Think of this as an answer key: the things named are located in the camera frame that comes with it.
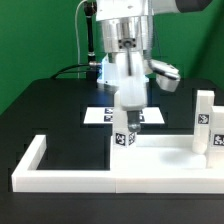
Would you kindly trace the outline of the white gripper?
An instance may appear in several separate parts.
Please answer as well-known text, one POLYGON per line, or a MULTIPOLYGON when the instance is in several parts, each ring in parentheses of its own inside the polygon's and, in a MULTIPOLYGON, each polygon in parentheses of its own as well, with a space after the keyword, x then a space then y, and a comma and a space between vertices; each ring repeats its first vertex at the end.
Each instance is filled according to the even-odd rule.
POLYGON ((140 114, 147 105, 147 90, 142 57, 139 52, 131 52, 130 59, 126 53, 119 53, 115 58, 120 91, 120 105, 127 112, 130 132, 141 130, 140 114))

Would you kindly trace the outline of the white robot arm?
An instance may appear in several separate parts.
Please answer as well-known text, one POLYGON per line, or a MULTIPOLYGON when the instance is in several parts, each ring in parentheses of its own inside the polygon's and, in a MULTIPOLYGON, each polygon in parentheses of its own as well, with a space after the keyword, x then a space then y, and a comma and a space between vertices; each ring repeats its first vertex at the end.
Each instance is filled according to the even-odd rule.
POLYGON ((105 58, 98 81, 115 87, 126 127, 141 130, 140 111, 147 106, 147 78, 156 75, 161 89, 176 90, 179 70, 154 60, 153 16, 204 10, 212 0, 97 0, 96 20, 101 24, 105 58))

